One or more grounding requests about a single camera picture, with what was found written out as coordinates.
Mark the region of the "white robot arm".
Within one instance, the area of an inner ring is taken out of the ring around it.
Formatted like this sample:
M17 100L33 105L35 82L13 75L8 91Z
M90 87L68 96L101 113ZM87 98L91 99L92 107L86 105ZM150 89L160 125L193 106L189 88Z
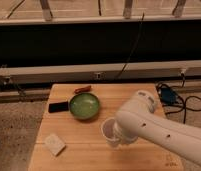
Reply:
M156 107L150 92L136 91L116 112L115 136L123 144L144 138L201 166L201 128L156 116Z

